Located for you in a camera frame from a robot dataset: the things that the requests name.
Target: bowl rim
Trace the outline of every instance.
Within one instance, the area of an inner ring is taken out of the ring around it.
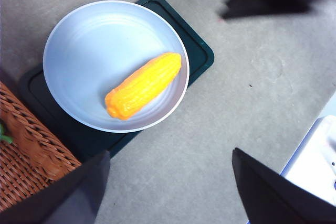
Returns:
[[[71,15],[73,15],[74,13],[84,9],[84,8],[87,8],[91,5],[97,5],[97,4],[103,4],[103,3],[122,3],[122,4],[127,4],[127,5],[133,5],[133,6],[136,6],[138,8],[141,8],[149,13],[151,13],[152,15],[158,17],[161,21],[163,21],[167,26],[168,28],[175,34],[175,36],[177,37],[178,41],[180,42],[181,46],[182,46],[182,49],[183,49],[183,52],[184,52],[184,56],[185,56],[185,60],[186,60],[186,70],[187,70],[187,73],[186,73],[186,80],[185,80],[185,84],[184,84],[184,88],[183,88],[183,91],[178,99],[178,101],[175,103],[175,105],[164,115],[162,116],[161,118],[159,118],[158,120],[150,123],[150,124],[147,124],[145,126],[142,126],[142,127],[138,127],[138,128],[132,128],[132,129],[128,129],[128,130],[114,130],[114,129],[106,129],[106,128],[102,128],[102,127],[98,127],[96,125],[93,125],[91,123],[88,123],[86,122],[85,120],[82,120],[81,118],[79,118],[78,116],[76,116],[74,113],[72,113],[71,111],[69,111],[66,106],[64,106],[62,104],[62,102],[60,101],[60,99],[58,98],[57,96],[57,93],[50,87],[50,81],[49,81],[49,78],[45,72],[45,69],[46,69],[46,52],[47,52],[47,49],[49,47],[49,44],[50,44],[50,41],[54,35],[54,33],[56,32],[56,30],[58,29],[58,27]],[[91,127],[93,129],[96,129],[96,130],[101,130],[101,131],[105,131],[105,132],[113,132],[113,133],[129,133],[129,132],[136,132],[136,131],[141,131],[141,130],[144,130],[144,129],[148,129],[160,122],[162,122],[164,119],[166,119],[169,115],[171,115],[175,109],[177,108],[177,106],[181,103],[183,97],[184,97],[184,94],[186,92],[186,89],[188,87],[188,82],[189,82],[189,75],[190,75],[190,67],[189,67],[189,59],[188,59],[188,55],[187,55],[187,52],[186,52],[186,49],[184,47],[184,44],[181,40],[181,38],[179,37],[179,35],[177,34],[177,32],[175,31],[175,29],[163,18],[161,17],[159,14],[155,13],[154,11],[144,7],[144,6],[141,6],[141,5],[138,5],[138,4],[135,4],[135,3],[132,3],[132,2],[127,2],[127,1],[121,1],[121,0],[102,0],[102,1],[96,1],[96,2],[92,2],[92,3],[89,3],[89,4],[85,4],[85,5],[82,5],[74,10],[72,10],[71,12],[69,12],[66,16],[64,16],[57,24],[56,26],[52,29],[48,39],[47,39],[47,42],[46,42],[46,45],[44,47],[44,52],[43,52],[43,74],[44,74],[44,78],[46,80],[46,83],[47,83],[47,87],[52,95],[52,97],[55,99],[55,101],[57,102],[57,104],[67,113],[69,114],[72,118],[74,118],[75,120],[77,120],[78,122],[88,126],[88,127]]]

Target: concrete floor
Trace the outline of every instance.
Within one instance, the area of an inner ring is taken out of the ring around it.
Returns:
[[[2,78],[14,89],[56,23],[97,0],[1,1]],[[218,20],[222,0],[167,1],[215,63],[169,118],[111,160],[96,223],[245,223],[232,149],[282,169],[336,89],[335,0],[309,15],[231,22]]]

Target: brown basket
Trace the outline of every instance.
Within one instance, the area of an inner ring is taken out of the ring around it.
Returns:
[[[0,142],[0,211],[80,166],[72,153],[0,82],[0,118],[13,143]]]

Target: white bowl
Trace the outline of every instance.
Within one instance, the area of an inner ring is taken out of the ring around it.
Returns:
[[[182,56],[174,81],[130,119],[112,118],[105,95],[169,51]],[[94,2],[65,16],[48,38],[43,70],[52,96],[69,115],[89,127],[119,133],[164,120],[181,102],[189,80],[187,53],[175,30],[153,11],[124,1]]]

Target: corn cob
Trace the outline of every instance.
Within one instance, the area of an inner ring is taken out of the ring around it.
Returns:
[[[127,120],[157,97],[174,80],[181,68],[181,55],[166,52],[128,76],[105,97],[107,112]]]

